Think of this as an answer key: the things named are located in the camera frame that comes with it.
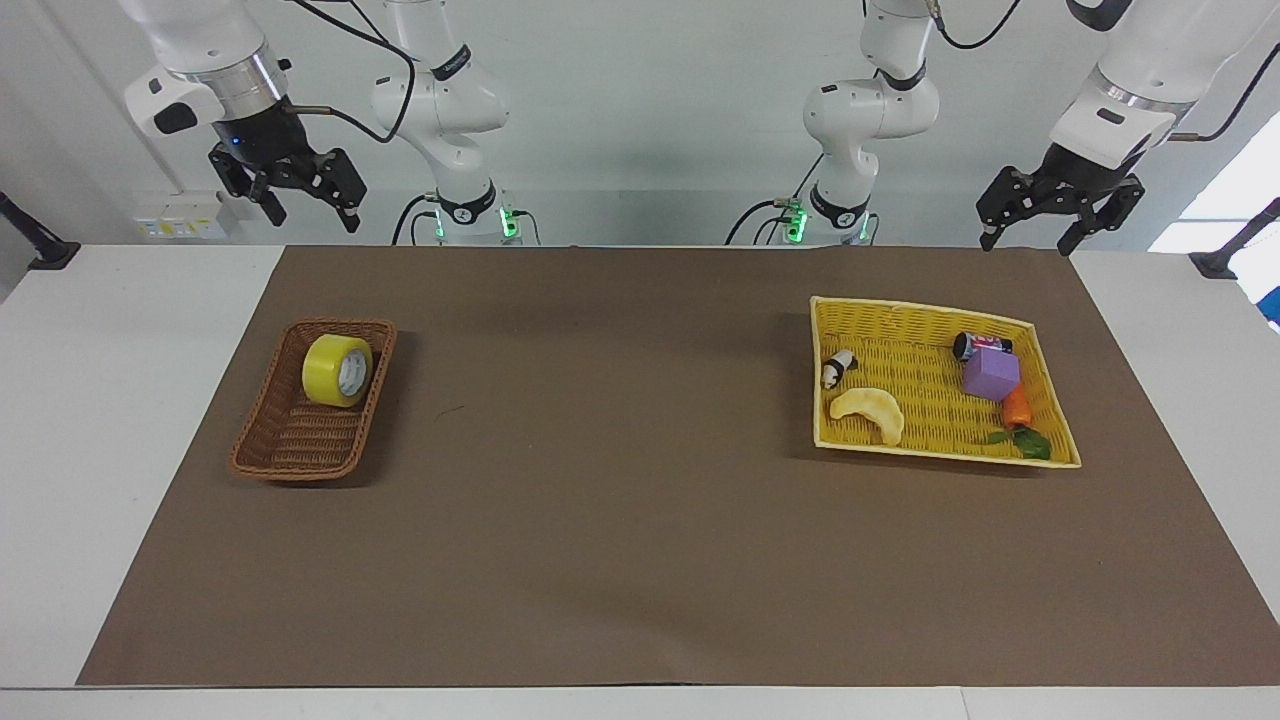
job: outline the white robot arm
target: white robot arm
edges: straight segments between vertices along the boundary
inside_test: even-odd
[[[398,45],[419,63],[408,111],[397,135],[426,159],[435,178],[439,238],[468,245],[518,242],[518,224],[494,184],[470,133],[498,129],[511,110],[506,88],[454,38],[444,0],[385,0]],[[404,96],[406,77],[374,86],[374,111],[390,129]]]
[[[1146,192],[1133,167],[1169,140],[1280,3],[1068,0],[1068,6],[1106,32],[1110,47],[1050,132],[1039,169],[1004,168],[978,201],[984,250],[1009,225],[1042,213],[1079,217],[1059,241],[1062,255],[1102,229],[1117,229]]]
[[[273,187],[300,190],[338,211],[347,232],[365,183],[342,149],[316,152],[289,111],[287,63],[271,53],[243,0],[119,0],[160,61],[124,94],[134,123],[163,137],[211,124],[210,163],[227,191],[257,202],[273,224],[285,211]]]
[[[924,0],[870,0],[861,50],[876,77],[824,85],[809,95],[805,129],[822,143],[824,158],[804,199],[806,241],[841,243],[858,233],[879,173],[879,160],[863,150],[868,141],[918,135],[937,120],[938,90],[924,77],[932,26]]]

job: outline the basket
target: basket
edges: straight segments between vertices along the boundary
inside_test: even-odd
[[[302,361],[311,343],[326,333],[358,337],[374,351],[369,392],[352,407],[316,405],[302,391]],[[394,348],[396,325],[385,320],[317,318],[289,325],[232,448],[232,471],[291,483],[334,480],[355,470]]]
[[[1053,393],[1048,366],[1030,323],[913,302],[810,300],[814,352],[813,439],[818,447],[919,455],[978,462],[1079,468],[1075,438]],[[1053,445],[1050,460],[1025,459],[1012,442],[986,445],[1004,429],[1000,405],[961,389],[964,366],[951,351],[960,332],[1014,341],[1032,427]],[[833,389],[822,387],[822,364],[838,350],[858,357]],[[832,420],[827,406],[855,387],[877,387],[897,398],[906,418],[897,447],[879,445],[879,429],[860,415]]]

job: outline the purple cube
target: purple cube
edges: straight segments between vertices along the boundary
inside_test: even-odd
[[[964,391],[1000,402],[1023,382],[1018,356],[979,347],[964,366]]]

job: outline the electrical outlet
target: electrical outlet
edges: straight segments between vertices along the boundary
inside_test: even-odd
[[[174,196],[166,205],[138,208],[133,220],[150,240],[227,240],[236,227],[236,215],[216,197],[188,193]]]

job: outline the yellow wicker tray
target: yellow wicker tray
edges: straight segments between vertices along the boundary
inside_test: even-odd
[[[831,297],[810,300],[810,319],[813,441],[818,447],[1033,468],[1080,466],[1075,438],[1030,323],[914,302]],[[1032,425],[1053,443],[1050,460],[1028,460],[1012,442],[986,445],[991,433],[1002,429],[1000,405],[960,389],[964,368],[951,354],[960,332],[1014,341],[1034,415]],[[845,373],[836,388],[823,389],[822,364],[841,348],[854,352],[859,368]],[[897,398],[906,418],[900,446],[879,445],[879,429],[860,415],[840,420],[827,415],[831,401],[855,387],[878,387]]]

